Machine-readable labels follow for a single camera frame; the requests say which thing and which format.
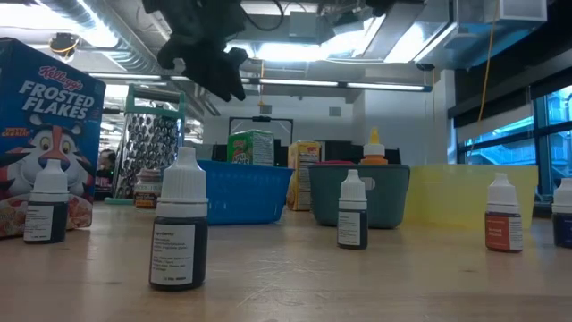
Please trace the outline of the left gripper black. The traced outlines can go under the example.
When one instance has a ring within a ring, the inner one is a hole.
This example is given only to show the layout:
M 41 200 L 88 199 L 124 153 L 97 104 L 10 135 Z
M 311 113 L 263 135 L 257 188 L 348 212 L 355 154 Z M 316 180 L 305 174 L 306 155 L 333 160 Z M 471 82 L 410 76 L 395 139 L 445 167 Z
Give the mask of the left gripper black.
M 245 29 L 241 0 L 142 0 L 142 4 L 147 14 L 161 13 L 172 31 L 156 56 L 166 70 L 174 68 L 175 58 L 193 49 L 208 54 L 224 50 L 227 38 Z M 226 101 L 246 98 L 238 68 L 226 67 L 224 85 L 208 64 L 193 64 L 191 79 Z

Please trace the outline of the green Apple Jacks cereal box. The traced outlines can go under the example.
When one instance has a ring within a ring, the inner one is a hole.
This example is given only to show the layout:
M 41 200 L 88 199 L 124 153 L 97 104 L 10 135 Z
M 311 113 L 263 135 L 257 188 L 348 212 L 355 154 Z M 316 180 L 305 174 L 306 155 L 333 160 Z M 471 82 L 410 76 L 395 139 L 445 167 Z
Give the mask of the green Apple Jacks cereal box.
M 227 161 L 234 164 L 274 165 L 274 137 L 269 131 L 233 133 L 227 142 Z

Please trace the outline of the yellow Corn Pops cereal box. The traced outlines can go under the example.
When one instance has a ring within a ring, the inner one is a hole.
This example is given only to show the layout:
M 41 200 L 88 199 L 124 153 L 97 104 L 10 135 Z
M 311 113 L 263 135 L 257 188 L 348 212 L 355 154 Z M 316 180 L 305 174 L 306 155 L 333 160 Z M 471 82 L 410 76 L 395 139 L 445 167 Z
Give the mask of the yellow Corn Pops cereal box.
M 308 211 L 311 206 L 309 167 L 320 160 L 321 145 L 316 141 L 297 141 L 288 149 L 288 167 L 293 170 L 286 204 L 294 211 Z

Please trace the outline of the blue slotted plastic basket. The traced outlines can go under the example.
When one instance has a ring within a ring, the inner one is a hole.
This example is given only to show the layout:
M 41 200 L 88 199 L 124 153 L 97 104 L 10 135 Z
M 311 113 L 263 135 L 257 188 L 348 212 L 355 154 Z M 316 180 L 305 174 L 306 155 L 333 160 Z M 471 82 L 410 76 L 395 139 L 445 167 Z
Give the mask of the blue slotted plastic basket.
M 198 165 L 206 172 L 210 225 L 266 225 L 280 220 L 291 169 L 208 160 Z

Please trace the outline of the glass jar of brown spice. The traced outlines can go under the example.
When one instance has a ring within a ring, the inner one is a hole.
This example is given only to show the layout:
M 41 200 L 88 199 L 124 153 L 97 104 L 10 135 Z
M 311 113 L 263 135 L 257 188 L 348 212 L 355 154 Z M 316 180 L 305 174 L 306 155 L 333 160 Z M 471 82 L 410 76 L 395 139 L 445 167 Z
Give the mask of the glass jar of brown spice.
M 158 169 L 141 169 L 136 175 L 134 205 L 136 208 L 155 209 L 161 196 L 162 176 Z

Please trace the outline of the yellow squeeze bottle white cap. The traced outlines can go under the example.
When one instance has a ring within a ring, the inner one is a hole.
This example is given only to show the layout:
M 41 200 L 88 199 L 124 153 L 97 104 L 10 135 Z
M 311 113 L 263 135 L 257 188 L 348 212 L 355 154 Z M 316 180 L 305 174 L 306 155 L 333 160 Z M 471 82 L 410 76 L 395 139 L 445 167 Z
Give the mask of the yellow squeeze bottle white cap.
M 369 141 L 363 146 L 361 165 L 388 165 L 385 158 L 385 146 L 380 142 L 379 131 L 373 127 L 370 131 Z

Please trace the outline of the orange-red dropper bottle white cap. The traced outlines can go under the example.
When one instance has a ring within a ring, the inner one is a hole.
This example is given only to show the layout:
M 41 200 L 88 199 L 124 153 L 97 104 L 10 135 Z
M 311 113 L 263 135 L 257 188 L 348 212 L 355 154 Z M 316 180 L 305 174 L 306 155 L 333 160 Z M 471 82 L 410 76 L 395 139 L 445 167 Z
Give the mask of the orange-red dropper bottle white cap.
M 523 223 L 517 191 L 505 173 L 496 173 L 488 187 L 484 236 L 488 250 L 519 253 L 524 248 Z

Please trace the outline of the dark blue dropper bottle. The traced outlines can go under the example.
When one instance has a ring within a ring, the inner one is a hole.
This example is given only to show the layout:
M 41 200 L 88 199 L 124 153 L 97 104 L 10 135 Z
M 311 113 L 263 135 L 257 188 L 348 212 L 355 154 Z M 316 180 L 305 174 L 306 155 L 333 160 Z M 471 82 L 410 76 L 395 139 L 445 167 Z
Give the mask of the dark blue dropper bottle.
M 551 212 L 555 245 L 572 249 L 572 178 L 563 178 L 554 191 Z

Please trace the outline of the long ceiling light bar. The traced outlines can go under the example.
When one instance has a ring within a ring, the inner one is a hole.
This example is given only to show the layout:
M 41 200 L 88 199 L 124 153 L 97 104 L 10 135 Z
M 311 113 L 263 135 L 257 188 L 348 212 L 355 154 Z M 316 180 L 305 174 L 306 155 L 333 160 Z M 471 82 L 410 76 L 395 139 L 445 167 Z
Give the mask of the long ceiling light bar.
M 113 80 L 113 81 L 190 82 L 190 79 L 184 76 L 174 76 L 174 75 L 110 73 L 110 72 L 89 72 L 88 75 L 98 78 L 100 80 Z M 330 80 L 286 80 L 286 79 L 267 79 L 267 78 L 242 78 L 241 82 L 246 85 L 275 85 L 275 86 L 292 86 L 292 87 L 385 90 L 385 91 L 405 91 L 405 92 L 431 92 L 433 90 L 433 87 L 429 85 L 343 82 L 343 81 L 330 81 Z

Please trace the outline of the black desk partition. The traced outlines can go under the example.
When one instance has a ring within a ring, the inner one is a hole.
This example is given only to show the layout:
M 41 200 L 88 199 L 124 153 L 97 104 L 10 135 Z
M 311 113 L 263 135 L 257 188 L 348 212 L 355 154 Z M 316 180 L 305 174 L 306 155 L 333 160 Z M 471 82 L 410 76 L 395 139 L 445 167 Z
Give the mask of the black desk partition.
M 274 165 L 286 167 L 288 165 L 288 148 L 282 145 L 280 139 L 274 140 Z M 213 145 L 211 159 L 213 161 L 226 162 L 227 161 L 227 146 L 226 145 Z

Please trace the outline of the dark dropper bottle white cap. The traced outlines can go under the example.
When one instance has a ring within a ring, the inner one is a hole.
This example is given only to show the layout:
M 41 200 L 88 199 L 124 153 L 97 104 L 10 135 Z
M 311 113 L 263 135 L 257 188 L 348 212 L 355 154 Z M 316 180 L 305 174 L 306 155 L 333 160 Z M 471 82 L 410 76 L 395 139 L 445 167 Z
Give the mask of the dark dropper bottle white cap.
M 181 147 L 164 170 L 150 251 L 148 282 L 155 290 L 196 289 L 206 278 L 206 172 L 196 150 Z
M 23 240 L 29 244 L 65 240 L 69 208 L 67 174 L 59 159 L 48 159 L 37 173 L 26 210 Z

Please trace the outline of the person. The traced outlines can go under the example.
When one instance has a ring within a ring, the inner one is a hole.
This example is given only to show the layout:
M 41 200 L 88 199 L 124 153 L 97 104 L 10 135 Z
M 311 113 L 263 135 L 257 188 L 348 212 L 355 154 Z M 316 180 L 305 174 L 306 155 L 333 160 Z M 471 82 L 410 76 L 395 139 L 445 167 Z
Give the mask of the person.
M 116 153 L 113 150 L 104 149 L 100 152 L 96 171 L 95 200 L 104 200 L 113 195 L 115 160 Z

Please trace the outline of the grey-green plastic bin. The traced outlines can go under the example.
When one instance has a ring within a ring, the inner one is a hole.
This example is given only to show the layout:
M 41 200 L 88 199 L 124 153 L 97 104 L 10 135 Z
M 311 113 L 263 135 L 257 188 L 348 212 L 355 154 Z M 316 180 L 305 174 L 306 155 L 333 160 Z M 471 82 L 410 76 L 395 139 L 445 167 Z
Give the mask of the grey-green plastic bin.
M 398 227 L 403 221 L 409 185 L 410 168 L 407 165 L 311 165 L 311 206 L 316 222 L 337 225 L 341 183 L 347 178 L 349 169 L 357 169 L 366 186 L 369 227 Z

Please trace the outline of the teal dropper bottle white cap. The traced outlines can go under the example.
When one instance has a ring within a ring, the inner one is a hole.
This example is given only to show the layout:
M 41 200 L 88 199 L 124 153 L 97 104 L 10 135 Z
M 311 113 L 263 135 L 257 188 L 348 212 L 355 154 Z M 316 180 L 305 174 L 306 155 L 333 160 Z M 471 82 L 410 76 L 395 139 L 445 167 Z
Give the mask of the teal dropper bottle white cap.
M 348 250 L 364 250 L 368 245 L 366 186 L 357 169 L 349 169 L 341 183 L 337 244 Z

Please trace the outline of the blue Frosted Flakes cereal box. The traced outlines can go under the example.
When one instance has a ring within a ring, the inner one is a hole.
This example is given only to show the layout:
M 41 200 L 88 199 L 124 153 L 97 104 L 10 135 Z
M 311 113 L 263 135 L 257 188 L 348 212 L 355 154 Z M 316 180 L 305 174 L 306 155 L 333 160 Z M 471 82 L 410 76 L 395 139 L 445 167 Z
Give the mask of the blue Frosted Flakes cereal box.
M 0 240 L 24 234 L 37 172 L 58 159 L 68 228 L 90 226 L 105 84 L 16 38 L 0 38 Z

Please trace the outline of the yellow translucent plastic bin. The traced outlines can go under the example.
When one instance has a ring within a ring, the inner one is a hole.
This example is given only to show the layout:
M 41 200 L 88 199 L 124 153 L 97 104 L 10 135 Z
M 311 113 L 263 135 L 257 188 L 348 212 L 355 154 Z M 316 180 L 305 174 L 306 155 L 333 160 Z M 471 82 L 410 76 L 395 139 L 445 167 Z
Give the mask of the yellow translucent plastic bin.
M 403 224 L 484 229 L 488 186 L 504 173 L 515 186 L 523 227 L 532 224 L 538 185 L 535 166 L 420 165 L 411 169 Z

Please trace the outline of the white ceiling unit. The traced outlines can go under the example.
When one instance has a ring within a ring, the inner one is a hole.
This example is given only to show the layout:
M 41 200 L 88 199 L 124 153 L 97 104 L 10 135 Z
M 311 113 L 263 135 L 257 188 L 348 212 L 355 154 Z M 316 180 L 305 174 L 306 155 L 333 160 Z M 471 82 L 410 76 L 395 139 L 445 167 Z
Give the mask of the white ceiling unit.
M 545 22 L 547 0 L 454 0 L 461 22 Z

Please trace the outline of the black rectangular frame stand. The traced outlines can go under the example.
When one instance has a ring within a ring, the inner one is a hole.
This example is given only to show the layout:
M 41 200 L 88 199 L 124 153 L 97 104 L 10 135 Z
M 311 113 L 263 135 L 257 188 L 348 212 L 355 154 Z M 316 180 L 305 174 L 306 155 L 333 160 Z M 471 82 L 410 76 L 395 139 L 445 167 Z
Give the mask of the black rectangular frame stand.
M 231 116 L 229 117 L 229 121 L 228 121 L 228 135 L 231 135 L 233 132 L 233 128 L 232 128 L 232 122 L 235 120 L 240 120 L 240 121 L 251 121 L 254 123 L 271 123 L 271 122 L 287 122 L 290 124 L 290 129 L 287 130 L 287 132 L 290 135 L 290 144 L 294 142 L 293 139 L 293 134 L 294 134 L 294 120 L 291 118 L 272 118 L 270 116 L 263 116 L 263 115 L 259 115 L 259 116 L 251 116 L 251 117 L 245 117 L 245 116 Z

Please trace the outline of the metal box grater teal frame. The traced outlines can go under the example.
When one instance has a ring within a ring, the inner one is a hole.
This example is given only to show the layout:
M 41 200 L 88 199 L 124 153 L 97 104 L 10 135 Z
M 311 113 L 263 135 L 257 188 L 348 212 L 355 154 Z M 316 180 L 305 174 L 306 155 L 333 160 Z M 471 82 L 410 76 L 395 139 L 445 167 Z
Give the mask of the metal box grater teal frame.
M 183 143 L 184 95 L 160 89 L 129 86 L 122 136 L 115 160 L 112 196 L 105 202 L 134 205 L 137 173 L 163 170 L 177 158 Z

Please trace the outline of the spiral silver air duct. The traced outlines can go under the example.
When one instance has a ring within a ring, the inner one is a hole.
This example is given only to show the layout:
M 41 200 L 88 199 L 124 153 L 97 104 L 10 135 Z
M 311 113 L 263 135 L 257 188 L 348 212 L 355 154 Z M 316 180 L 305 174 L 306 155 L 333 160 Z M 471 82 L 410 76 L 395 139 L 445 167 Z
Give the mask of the spiral silver air duct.
M 156 57 L 106 0 L 35 0 L 74 23 L 75 30 L 96 51 L 126 72 L 159 74 Z

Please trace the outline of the rectangular silver air duct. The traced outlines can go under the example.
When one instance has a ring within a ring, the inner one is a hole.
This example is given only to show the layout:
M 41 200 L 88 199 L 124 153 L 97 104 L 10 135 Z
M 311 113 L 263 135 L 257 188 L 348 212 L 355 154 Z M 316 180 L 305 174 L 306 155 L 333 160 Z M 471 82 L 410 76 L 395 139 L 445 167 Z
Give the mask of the rectangular silver air duct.
M 414 21 L 402 21 L 384 14 L 365 22 L 365 35 L 355 57 L 380 61 L 385 64 L 405 64 L 419 60 L 419 56 L 448 27 L 452 21 L 430 21 L 418 17 Z

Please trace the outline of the dark window frame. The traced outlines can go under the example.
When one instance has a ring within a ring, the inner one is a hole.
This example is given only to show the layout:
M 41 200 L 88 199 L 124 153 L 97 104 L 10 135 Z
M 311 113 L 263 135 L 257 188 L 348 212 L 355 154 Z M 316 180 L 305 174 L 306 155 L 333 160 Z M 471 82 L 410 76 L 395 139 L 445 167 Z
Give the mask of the dark window frame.
M 536 166 L 535 199 L 548 203 L 561 181 L 572 178 L 572 85 L 456 134 L 461 164 Z

